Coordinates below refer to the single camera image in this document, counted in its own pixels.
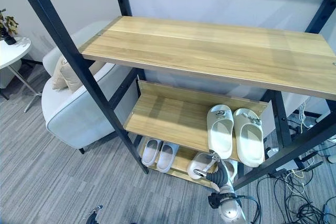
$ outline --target potted plant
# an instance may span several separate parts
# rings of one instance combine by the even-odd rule
[[[18,23],[15,22],[14,17],[3,16],[4,11],[6,9],[0,10],[0,35],[8,45],[12,45],[16,40],[11,35],[17,34]]]

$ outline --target slipper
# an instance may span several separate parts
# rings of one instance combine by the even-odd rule
[[[142,154],[141,162],[145,166],[151,166],[154,164],[157,154],[162,145],[162,140],[151,138],[148,140],[145,146],[145,150]]]
[[[232,159],[223,160],[223,162],[225,163],[230,180],[233,183],[233,180],[238,173],[238,162]],[[210,184],[216,191],[220,191],[219,187],[215,183],[210,182]]]
[[[233,114],[237,154],[241,162],[258,167],[265,158],[261,120],[252,110],[238,109]]]
[[[223,104],[212,107],[206,117],[209,150],[218,153],[221,159],[232,154],[233,122],[231,109]]]
[[[201,177],[200,175],[194,173],[194,169],[199,169],[206,172],[214,165],[215,162],[216,161],[212,159],[211,154],[198,152],[193,160],[190,161],[187,172],[191,178],[199,179]]]
[[[159,161],[157,162],[156,169],[159,172],[166,173],[169,171],[170,167],[174,162],[177,150],[179,148],[178,144],[164,142],[160,152]]]

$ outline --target cushion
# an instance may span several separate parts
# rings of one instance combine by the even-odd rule
[[[61,74],[62,62],[66,60],[64,56],[59,57],[53,74],[52,89],[63,89],[67,87],[67,84]]]
[[[95,61],[90,67],[89,70],[94,76],[103,66],[105,65],[105,62],[102,61]],[[65,59],[62,61],[62,66],[60,68],[60,72],[64,78],[64,81],[71,92],[75,92],[77,89],[79,89],[82,86],[82,82],[79,80],[78,76],[68,63],[68,61]]]

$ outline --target wooden shelf board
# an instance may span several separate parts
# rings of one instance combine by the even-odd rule
[[[318,34],[119,17],[84,58],[336,100],[336,56]]]
[[[143,137],[142,142],[140,143],[140,156],[142,157],[146,142],[147,142],[148,138],[147,137]],[[178,177],[178,178],[182,178],[197,184],[200,184],[202,186],[206,186],[206,187],[211,187],[211,184],[209,181],[205,180],[205,179],[192,179],[189,177],[188,173],[187,173],[187,167],[189,162],[194,158],[194,156],[197,154],[197,151],[185,148],[185,147],[180,147],[178,149],[177,155],[174,159],[172,168],[166,172],[166,174]],[[155,164],[158,162],[159,160],[159,156],[156,158],[155,160]],[[150,169],[153,170],[157,170],[156,169],[156,165],[152,165],[149,167]],[[209,170],[210,172],[214,171],[214,166]]]
[[[124,128],[143,136],[209,152],[206,115],[211,106],[141,94]],[[231,159],[239,161],[233,134]]]

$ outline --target armchair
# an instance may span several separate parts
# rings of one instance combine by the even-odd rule
[[[80,46],[99,32],[108,22],[93,23],[71,37]],[[43,58],[43,65],[52,76],[59,57],[62,55],[56,47]],[[106,63],[95,75],[99,87],[109,100],[132,68]],[[135,82],[129,87],[115,109],[123,123],[138,99]],[[43,89],[42,111],[47,130],[64,143],[84,153],[83,147],[99,140],[114,131],[111,124],[84,86],[72,93],[68,88],[52,89],[50,78]]]

